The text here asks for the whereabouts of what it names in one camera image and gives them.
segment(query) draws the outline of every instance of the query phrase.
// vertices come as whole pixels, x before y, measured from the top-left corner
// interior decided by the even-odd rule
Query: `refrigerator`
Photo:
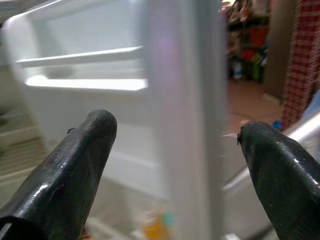
[[[271,226],[237,134],[224,135],[220,6],[56,0],[5,22],[9,66],[47,153],[92,110],[117,119],[86,224],[97,240],[146,239],[154,216],[177,240],[247,239]],[[0,191],[9,198],[28,173]]]

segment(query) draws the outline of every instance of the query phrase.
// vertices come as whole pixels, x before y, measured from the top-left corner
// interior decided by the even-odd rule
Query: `floor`
[[[265,96],[263,85],[254,81],[229,80],[227,84],[227,134],[238,133],[250,121],[263,121],[270,125],[281,119],[282,107]]]

